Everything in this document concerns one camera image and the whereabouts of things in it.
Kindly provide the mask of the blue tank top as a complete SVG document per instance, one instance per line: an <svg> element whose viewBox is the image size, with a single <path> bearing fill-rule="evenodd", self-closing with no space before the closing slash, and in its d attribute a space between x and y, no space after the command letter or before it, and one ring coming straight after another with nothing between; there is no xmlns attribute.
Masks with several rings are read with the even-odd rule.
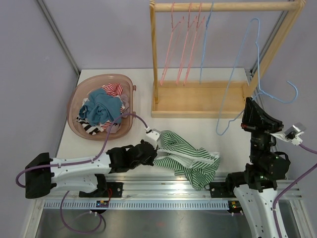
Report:
<svg viewBox="0 0 317 238"><path fill-rule="evenodd" d="M119 97L108 95L100 88L91 92L79 111L79 118L86 119L91 126L114 121L121 115L123 102Z"/></svg>

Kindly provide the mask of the lilac tank top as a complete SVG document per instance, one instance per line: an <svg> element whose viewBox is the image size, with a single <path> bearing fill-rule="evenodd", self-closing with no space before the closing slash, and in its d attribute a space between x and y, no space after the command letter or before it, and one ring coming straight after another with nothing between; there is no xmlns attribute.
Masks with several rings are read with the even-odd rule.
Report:
<svg viewBox="0 0 317 238"><path fill-rule="evenodd" d="M130 105L129 105L129 97L126 94L122 94L119 97L120 97L120 99L121 99L121 101L123 103L123 105L121 107L121 114L129 112L129 107L130 107ZM120 130L120 128L121 128L121 123L116 122L111 128L110 134L117 133Z"/></svg>

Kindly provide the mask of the pink hanger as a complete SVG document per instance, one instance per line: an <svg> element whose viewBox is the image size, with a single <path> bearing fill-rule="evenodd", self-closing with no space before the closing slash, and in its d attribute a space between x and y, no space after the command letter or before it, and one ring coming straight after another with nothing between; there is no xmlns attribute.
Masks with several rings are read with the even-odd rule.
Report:
<svg viewBox="0 0 317 238"><path fill-rule="evenodd" d="M169 69L171 60L172 60L173 55L174 55L176 45L179 42L179 36L180 36L180 32L181 32L183 22L184 22L184 16L182 16L179 21L174 23L174 17L173 17L174 15L173 14L174 14L175 4L176 4L176 2L173 2L172 7L171 7L171 33L170 33L169 44L168 44L168 48L167 48L167 52L166 52L164 69L163 69L161 79L159 82L160 86L162 86L164 83L167 71Z"/></svg>
<svg viewBox="0 0 317 238"><path fill-rule="evenodd" d="M203 25L203 23L205 21L205 17L204 16L201 17L202 6L203 6L203 3L201 2L200 5L199 5L199 13L198 13L197 18L196 18L195 31L193 32L192 47L191 47L191 51L190 51L189 62L188 62L188 65L187 65L187 70L186 70L185 78L184 78L184 81L183 81L183 85L184 86L187 83L187 80L189 78L189 73L190 73L192 64L194 62L194 56L195 56L195 53L196 53L197 43L199 42L200 37L201 37L201 31L202 31L201 28L202 28L202 25Z"/></svg>
<svg viewBox="0 0 317 238"><path fill-rule="evenodd" d="M176 84L178 85L181 81L181 76L182 74L186 74L187 70L187 65L189 62L189 57L190 57L190 51L192 47L192 39L193 39L193 32L195 31L195 26L196 26L196 18L197 15L193 16L193 3L189 3L189 9L188 9L188 15L186 18L186 22L184 25L184 33L183 37L184 39L182 40L182 51L181 51L181 59L180 59L180 66L178 70L178 75L176 79Z"/></svg>

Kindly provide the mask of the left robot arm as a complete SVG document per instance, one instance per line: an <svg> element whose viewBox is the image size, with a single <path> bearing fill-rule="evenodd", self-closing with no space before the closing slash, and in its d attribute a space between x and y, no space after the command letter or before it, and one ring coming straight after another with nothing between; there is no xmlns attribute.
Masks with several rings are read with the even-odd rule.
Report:
<svg viewBox="0 0 317 238"><path fill-rule="evenodd" d="M141 140L98 157L59 159L41 153L25 167L25 197L42 198L56 191L77 191L80 197L107 196L106 175L153 166L157 150L158 142Z"/></svg>

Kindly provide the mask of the green white striped tank top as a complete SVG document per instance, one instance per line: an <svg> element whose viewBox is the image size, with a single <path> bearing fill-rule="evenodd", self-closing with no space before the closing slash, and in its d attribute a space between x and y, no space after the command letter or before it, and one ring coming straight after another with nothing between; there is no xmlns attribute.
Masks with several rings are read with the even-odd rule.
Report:
<svg viewBox="0 0 317 238"><path fill-rule="evenodd" d="M220 154L196 149L175 132L164 130L160 134L154 165L173 170L175 176L185 176L195 190L202 190L214 180Z"/></svg>

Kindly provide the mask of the blue hanger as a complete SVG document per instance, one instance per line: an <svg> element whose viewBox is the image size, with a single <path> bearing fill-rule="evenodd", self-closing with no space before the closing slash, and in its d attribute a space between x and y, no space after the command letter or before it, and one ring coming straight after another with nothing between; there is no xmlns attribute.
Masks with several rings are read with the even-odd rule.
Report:
<svg viewBox="0 0 317 238"><path fill-rule="evenodd" d="M219 109L219 113L218 113L218 118L217 118L217 122L216 122L216 128L215 128L215 132L217 135L219 136L223 136L227 130L229 129L230 127L230 123L237 120L239 116L242 115L242 113L244 112L244 110L242 110L239 114L237 114L237 116L234 118L234 119L230 119L227 123L227 126L226 128L224 129L223 132L219 132L218 131L218 126L219 126L219 121L220 121L220 117L222 116L222 110L223 110L223 107L224 107L224 103L225 103L225 99L226 99L226 96L227 96L227 93L228 93L228 89L229 89L229 86L230 86L230 83L231 83L231 80L232 80L232 76L233 76L233 73L234 73L234 70L236 68L236 65L238 63L238 60L239 60L239 57L240 57L240 54L241 54L241 51L242 51L242 47L244 46L244 43L246 41L246 38L248 36L248 33L249 33L249 30L251 28L251 24L256 21L258 23L258 27L257 27L257 36L256 36L256 39L255 39L255 45L257 47L257 71L258 71L258 75L257 75L257 87L258 87L258 93L255 95L255 96L252 96L252 99L256 99L258 96L260 95L264 95L264 96L267 96L267 97L270 97L271 99L274 99L278 102L281 102L283 104L291 104L293 103L294 101L297 100L298 98L298 88L296 87L296 85L294 85L292 82L290 81L286 81L287 84L289 84L295 91L295 96L293 97L293 99L291 99L290 101L285 101L285 100L282 100L272 94L269 94L268 92L266 92L265 90L262 89L261 87L261 82L260 82L260 72L261 72L261 67L260 67L260 47L259 47L259 44L258 44L258 40L259 40L259 36L260 36L260 29L261 29L261 21L258 19L258 18L252 18L247 26L247 30L245 32L245 35L244 35L244 38L242 40L242 43L240 45L240 48L239 48L239 51L238 51L238 54L237 54L237 57L235 59L235 62L234 62L234 66L233 66L233 69L231 71L231 75L229 77L229 81L227 83L227 86L226 86L226 89L225 89L225 92L224 92L224 95L223 95L223 98L222 98L222 101L221 101L221 104L220 104L220 109Z"/></svg>
<svg viewBox="0 0 317 238"><path fill-rule="evenodd" d="M201 59L201 64L200 64L200 77L199 77L199 84L202 83L202 76L203 76L203 66L204 66L204 60L205 60L205 55L206 55L206 44L207 44L207 33L208 33L208 27L211 19L211 14L213 12L213 6L214 6L214 1L211 3L211 9L210 13L208 15L208 18L206 20L206 25L205 25L205 32L204 32L204 40L203 40L203 48L202 48L202 59Z"/></svg>

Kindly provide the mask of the black white striped tank top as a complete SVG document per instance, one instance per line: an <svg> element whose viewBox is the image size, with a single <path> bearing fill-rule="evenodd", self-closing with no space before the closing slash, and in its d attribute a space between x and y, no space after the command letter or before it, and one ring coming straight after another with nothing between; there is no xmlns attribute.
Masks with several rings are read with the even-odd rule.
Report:
<svg viewBox="0 0 317 238"><path fill-rule="evenodd" d="M76 121L81 124L85 132L89 135L96 135L99 132L104 132L104 129L101 126L99 125L92 126L89 124L87 119L81 119L80 117L77 117Z"/></svg>

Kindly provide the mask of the red white striped tank top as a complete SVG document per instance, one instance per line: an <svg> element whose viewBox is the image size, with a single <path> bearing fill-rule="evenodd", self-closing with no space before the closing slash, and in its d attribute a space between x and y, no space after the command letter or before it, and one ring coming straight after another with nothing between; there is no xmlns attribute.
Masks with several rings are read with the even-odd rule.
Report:
<svg viewBox="0 0 317 238"><path fill-rule="evenodd" d="M105 94L101 95L99 100L100 122L104 131L111 123L121 115L121 107L123 105L119 96L123 93L123 88L119 83L110 83L102 88Z"/></svg>

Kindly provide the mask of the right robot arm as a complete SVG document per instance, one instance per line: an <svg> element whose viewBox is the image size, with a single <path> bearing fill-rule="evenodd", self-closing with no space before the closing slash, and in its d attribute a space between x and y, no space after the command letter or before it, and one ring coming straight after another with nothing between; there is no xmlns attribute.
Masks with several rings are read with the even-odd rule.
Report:
<svg viewBox="0 0 317 238"><path fill-rule="evenodd" d="M235 196L254 238L288 236L278 205L277 181L284 179L290 160L284 152L272 152L283 123L267 114L251 97L246 98L241 128L250 132L250 163L243 172L228 174L225 192Z"/></svg>

